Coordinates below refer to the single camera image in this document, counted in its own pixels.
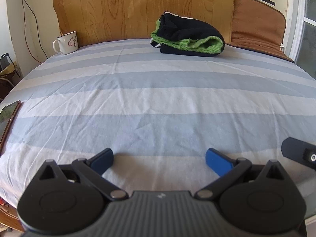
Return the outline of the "framed picture at bedside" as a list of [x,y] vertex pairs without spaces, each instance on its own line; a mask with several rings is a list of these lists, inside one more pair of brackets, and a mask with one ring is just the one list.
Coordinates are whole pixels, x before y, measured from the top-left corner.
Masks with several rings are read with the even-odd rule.
[[8,137],[8,132],[10,127],[16,117],[18,110],[21,107],[22,102],[20,100],[13,102],[7,106],[5,106],[1,110],[1,144],[0,151],[2,151],[4,143]]

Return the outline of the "brown cushion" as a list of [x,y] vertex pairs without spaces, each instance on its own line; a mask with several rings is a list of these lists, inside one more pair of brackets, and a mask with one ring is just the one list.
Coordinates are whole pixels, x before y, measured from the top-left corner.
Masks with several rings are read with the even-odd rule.
[[228,44],[293,62],[281,50],[286,28],[284,15],[257,0],[235,0]]

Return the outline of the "blue white striped bedsheet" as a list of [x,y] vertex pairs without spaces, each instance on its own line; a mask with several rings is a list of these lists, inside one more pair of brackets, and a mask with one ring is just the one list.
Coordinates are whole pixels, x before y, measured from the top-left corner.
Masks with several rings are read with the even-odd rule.
[[208,148],[254,164],[277,159],[303,196],[315,192],[315,172],[280,151],[288,137],[315,143],[315,80],[279,58],[106,42],[50,57],[3,105],[15,101],[22,106],[1,155],[1,197],[13,206],[45,160],[69,164],[105,148],[115,163],[104,177],[127,192],[196,192],[217,178]]

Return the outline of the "white window frame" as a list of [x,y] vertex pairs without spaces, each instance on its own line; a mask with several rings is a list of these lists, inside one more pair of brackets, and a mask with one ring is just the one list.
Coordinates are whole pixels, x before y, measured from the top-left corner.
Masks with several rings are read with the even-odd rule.
[[287,27],[284,35],[285,54],[295,61],[303,37],[304,23],[315,26],[315,21],[305,16],[306,0],[288,0]]

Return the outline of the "navy green knit sweater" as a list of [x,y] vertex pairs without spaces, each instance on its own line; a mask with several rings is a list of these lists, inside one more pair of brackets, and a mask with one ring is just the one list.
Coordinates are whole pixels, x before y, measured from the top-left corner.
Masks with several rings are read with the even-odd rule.
[[223,36],[212,25],[168,11],[157,20],[150,36],[150,45],[163,54],[214,57],[225,47]]

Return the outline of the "wooden headboard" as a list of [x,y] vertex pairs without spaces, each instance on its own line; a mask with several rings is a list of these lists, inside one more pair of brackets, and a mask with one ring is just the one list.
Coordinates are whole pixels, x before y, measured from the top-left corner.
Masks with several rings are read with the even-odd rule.
[[214,26],[231,40],[234,0],[53,0],[62,34],[76,32],[79,45],[148,38],[163,12]]

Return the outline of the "cluttered side table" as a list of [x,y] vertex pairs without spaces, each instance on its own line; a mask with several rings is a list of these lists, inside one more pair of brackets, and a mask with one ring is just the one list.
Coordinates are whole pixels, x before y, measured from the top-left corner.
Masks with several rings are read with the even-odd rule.
[[21,80],[17,62],[14,62],[9,53],[1,55],[1,102]]

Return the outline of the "white enamel mug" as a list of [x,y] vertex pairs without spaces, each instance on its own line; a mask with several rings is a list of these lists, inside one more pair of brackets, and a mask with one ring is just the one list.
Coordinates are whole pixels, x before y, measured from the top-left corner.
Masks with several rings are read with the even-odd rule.
[[79,45],[76,31],[61,35],[53,41],[53,50],[62,55],[73,53],[77,51],[78,48]]

